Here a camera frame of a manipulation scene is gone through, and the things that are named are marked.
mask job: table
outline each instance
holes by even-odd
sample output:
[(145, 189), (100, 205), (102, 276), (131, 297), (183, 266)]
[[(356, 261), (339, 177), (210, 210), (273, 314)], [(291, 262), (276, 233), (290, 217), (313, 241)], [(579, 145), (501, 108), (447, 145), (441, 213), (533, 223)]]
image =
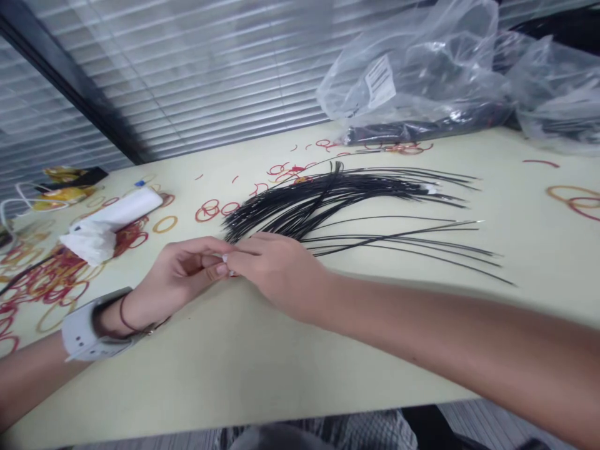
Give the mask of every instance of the table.
[[(81, 204), (18, 220), (17, 228), (33, 223), (37, 229), (28, 229), (29, 253), (13, 263), (16, 266), (41, 258), (74, 219), (124, 196), (140, 179), (174, 196), (168, 206), (139, 224), (137, 234), (130, 236), (132, 248), (101, 270), (83, 267), (77, 272), (80, 283), (61, 298), (65, 306), (24, 303), (6, 329), (7, 321), (0, 322), (4, 324), (0, 354), (15, 343), (7, 336), (18, 336), (22, 347), (58, 329), (75, 304), (135, 286), (166, 243), (223, 236), (223, 213), (233, 210), (234, 202), (273, 186), (294, 166), (305, 167), (337, 154), (342, 154), (338, 159), (346, 168), (412, 166), (480, 177), (476, 186), (481, 192), (447, 184), (442, 188), (467, 199), (470, 209), (377, 198), (347, 208), (336, 219), (377, 214), (485, 219), (479, 231), (448, 233), (452, 236), (444, 238), (503, 254), (498, 262), (504, 267), (493, 268), (493, 273), (517, 287), (444, 262), (385, 249), (326, 256), (322, 260), (330, 268), (438, 289), (475, 289), (486, 298), (503, 298), (600, 328), (596, 286), (600, 224), (546, 194), (549, 186), (556, 185), (600, 191), (600, 159), (538, 150), (507, 129), (423, 142), (419, 147), (423, 152), (345, 156), (354, 149), (330, 146), (338, 134), (335, 124), (323, 124), (123, 169), (112, 173), (101, 183), (104, 189)], [(559, 167), (524, 160), (547, 160)], [(302, 175), (327, 170), (328, 165), (321, 164)], [(565, 198), (593, 196), (572, 188), (554, 193)], [(597, 208), (580, 211), (600, 217)], [(157, 227), (167, 216), (171, 217)], [(173, 228), (156, 232), (168, 228), (173, 216), (177, 217)], [(393, 233), (403, 226), (406, 222), (379, 219), (340, 224), (335, 232)], [(0, 276), (9, 276), (11, 270), (16, 267), (0, 267)], [(3, 314), (0, 319), (6, 318), (7, 312)], [(6, 439), (11, 448), (52, 448), (472, 397), (473, 393), (408, 362), (288, 319), (246, 281), (233, 279), (186, 306), (168, 326), (126, 355), (93, 364), (14, 425)]]

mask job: clear plastic bag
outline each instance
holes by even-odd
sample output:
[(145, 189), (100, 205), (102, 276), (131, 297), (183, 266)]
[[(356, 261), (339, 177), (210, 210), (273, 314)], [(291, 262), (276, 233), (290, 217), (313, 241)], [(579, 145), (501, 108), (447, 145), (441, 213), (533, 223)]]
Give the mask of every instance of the clear plastic bag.
[(600, 156), (600, 57), (547, 36), (506, 76), (527, 137), (560, 153)]
[[(408, 142), (499, 125), (513, 105), (492, 72), (498, 30), (493, 0), (439, 0), (390, 17), (346, 46), (317, 89), (345, 143)], [(482, 111), (491, 116), (482, 117)], [(378, 137), (372, 126), (396, 132)], [(364, 132), (368, 141), (353, 141)]]

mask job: label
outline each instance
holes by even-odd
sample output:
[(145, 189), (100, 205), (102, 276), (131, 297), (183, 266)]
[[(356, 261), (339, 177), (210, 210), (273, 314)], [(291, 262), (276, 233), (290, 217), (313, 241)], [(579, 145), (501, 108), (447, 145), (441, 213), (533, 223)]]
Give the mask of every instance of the label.
[(369, 108), (375, 109), (396, 95), (392, 67), (388, 55), (380, 57), (364, 76), (369, 88)]

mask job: finger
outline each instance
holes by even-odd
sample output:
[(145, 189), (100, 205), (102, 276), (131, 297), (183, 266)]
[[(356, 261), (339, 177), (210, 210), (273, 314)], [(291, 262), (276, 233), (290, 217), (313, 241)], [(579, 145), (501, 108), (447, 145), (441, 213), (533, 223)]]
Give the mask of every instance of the finger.
[(200, 260), (201, 267), (204, 268), (211, 267), (222, 262), (223, 258), (214, 255), (202, 255)]
[(253, 239), (262, 239), (263, 241), (280, 241), (282, 239), (288, 239), (285, 236), (276, 233), (267, 233), (264, 231), (257, 231), (252, 236)]
[(183, 267), (184, 271), (189, 276), (197, 274), (200, 270), (206, 267), (222, 263), (223, 259), (214, 255), (202, 255), (199, 253), (188, 255), (184, 253), (180, 257), (180, 262), (181, 267)]
[(200, 293), (215, 281), (225, 278), (228, 273), (227, 264), (221, 263), (199, 271), (196, 275), (189, 277), (187, 281), (192, 285), (194, 292)]
[(235, 251), (227, 255), (227, 267), (245, 277), (251, 277), (258, 256)]
[(237, 250), (253, 255), (262, 255), (266, 249), (267, 241), (262, 239), (244, 239), (236, 244)]
[(188, 241), (173, 242), (169, 247), (176, 252), (184, 251), (187, 253), (230, 253), (236, 250), (236, 247), (212, 236), (197, 237)]

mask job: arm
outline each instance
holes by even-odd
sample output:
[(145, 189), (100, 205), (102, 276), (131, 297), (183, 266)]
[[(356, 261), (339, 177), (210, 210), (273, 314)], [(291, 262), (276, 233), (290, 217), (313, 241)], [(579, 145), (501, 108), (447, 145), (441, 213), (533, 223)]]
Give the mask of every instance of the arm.
[[(196, 298), (228, 269), (214, 253), (235, 247), (213, 237), (168, 244), (138, 287), (103, 311), (95, 311), (99, 335), (123, 338), (133, 333), (122, 321), (143, 329), (161, 322)], [(68, 357), (59, 331), (0, 359), (0, 433), (86, 369), (90, 362)]]
[[(579, 448), (600, 448), (600, 332), (469, 297), (328, 272), (267, 233), (228, 256), (279, 309), (454, 381)], [(311, 296), (301, 293), (311, 286)]]

